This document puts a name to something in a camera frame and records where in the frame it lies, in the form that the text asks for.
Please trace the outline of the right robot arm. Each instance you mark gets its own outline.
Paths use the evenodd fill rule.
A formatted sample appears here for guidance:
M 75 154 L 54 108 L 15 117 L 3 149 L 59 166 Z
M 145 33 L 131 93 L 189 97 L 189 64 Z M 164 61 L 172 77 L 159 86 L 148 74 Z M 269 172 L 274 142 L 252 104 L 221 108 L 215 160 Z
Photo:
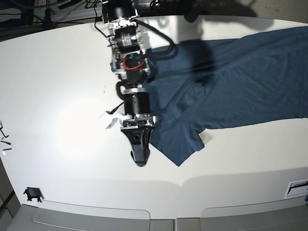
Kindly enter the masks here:
M 102 0 L 100 4 L 102 20 L 108 24 L 110 33 L 106 38 L 112 49 L 111 69 L 119 78 L 116 92 L 124 105 L 121 132 L 130 142 L 133 161 L 143 167 L 150 156 L 149 143 L 158 122 L 158 118 L 151 115 L 149 92 L 143 87 L 151 74 L 148 59 L 168 55 L 175 44 L 169 36 L 137 20 L 139 14 L 134 1 Z M 169 43 L 167 49 L 147 52 L 140 26 L 165 39 Z

